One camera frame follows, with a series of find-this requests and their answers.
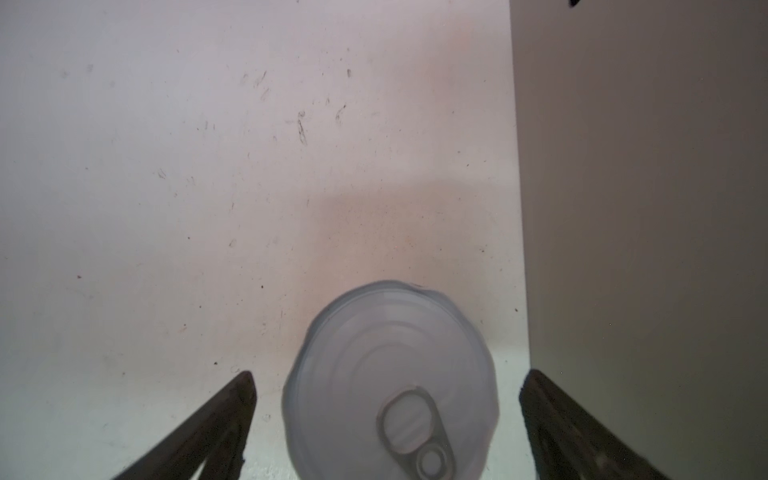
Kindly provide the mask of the yellow label can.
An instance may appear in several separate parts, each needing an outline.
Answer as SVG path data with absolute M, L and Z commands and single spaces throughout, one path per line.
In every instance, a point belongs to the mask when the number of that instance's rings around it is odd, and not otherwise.
M 447 296 L 394 280 L 317 315 L 282 397 L 302 479 L 477 479 L 499 413 L 480 332 Z

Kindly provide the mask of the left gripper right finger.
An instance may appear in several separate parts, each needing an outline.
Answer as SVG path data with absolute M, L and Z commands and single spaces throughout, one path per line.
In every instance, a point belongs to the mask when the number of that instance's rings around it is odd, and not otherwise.
M 519 402 L 539 479 L 667 480 L 543 372 L 528 372 Z

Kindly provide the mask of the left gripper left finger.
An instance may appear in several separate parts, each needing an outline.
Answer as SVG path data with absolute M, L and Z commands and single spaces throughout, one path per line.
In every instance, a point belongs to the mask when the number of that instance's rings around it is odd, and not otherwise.
M 249 371 L 229 383 L 119 479 L 237 479 L 257 405 Z

